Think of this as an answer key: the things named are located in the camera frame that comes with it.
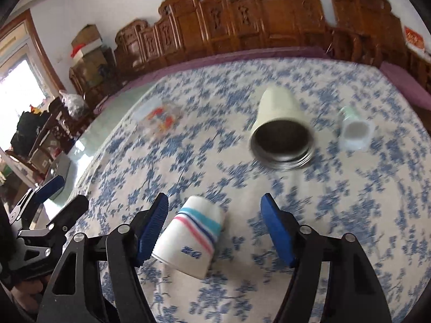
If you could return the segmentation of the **person's left hand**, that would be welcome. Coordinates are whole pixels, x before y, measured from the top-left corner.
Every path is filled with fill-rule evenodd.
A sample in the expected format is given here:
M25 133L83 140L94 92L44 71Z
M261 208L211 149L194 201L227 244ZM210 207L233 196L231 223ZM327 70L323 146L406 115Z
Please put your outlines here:
M44 282L40 279L20 282L11 289L14 301L30 314L36 314L44 292Z

